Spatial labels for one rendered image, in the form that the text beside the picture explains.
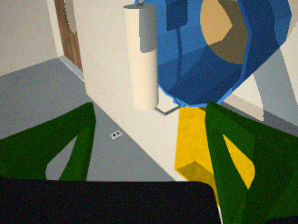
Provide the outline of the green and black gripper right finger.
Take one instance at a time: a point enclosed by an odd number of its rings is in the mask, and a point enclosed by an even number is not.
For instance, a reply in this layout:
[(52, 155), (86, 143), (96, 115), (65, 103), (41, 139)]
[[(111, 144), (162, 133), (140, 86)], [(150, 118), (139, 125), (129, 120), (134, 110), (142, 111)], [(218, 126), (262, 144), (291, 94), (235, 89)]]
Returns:
[[(223, 224), (265, 224), (298, 216), (298, 137), (213, 101), (207, 102), (204, 122)], [(254, 165), (249, 189), (223, 135)]]

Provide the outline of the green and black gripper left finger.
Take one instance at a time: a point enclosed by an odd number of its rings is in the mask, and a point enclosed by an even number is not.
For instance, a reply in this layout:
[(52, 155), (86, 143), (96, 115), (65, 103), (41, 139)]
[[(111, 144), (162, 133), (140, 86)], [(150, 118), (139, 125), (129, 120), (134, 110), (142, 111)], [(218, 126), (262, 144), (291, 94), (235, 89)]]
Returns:
[(0, 140), (0, 175), (4, 178), (47, 180), (48, 163), (77, 135), (59, 180), (86, 181), (96, 117), (87, 102), (55, 119)]

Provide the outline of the yellow paint tray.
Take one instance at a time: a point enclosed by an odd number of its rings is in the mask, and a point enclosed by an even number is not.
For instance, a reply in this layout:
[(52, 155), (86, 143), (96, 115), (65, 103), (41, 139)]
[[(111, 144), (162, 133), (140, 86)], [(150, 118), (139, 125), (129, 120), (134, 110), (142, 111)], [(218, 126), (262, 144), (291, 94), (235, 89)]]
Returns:
[[(186, 106), (179, 109), (174, 170), (187, 181), (200, 181), (210, 185), (214, 190), (217, 206), (220, 207), (206, 137), (205, 111), (205, 107)], [(224, 138), (231, 158), (249, 189), (254, 178), (254, 165), (233, 143), (225, 136)]]

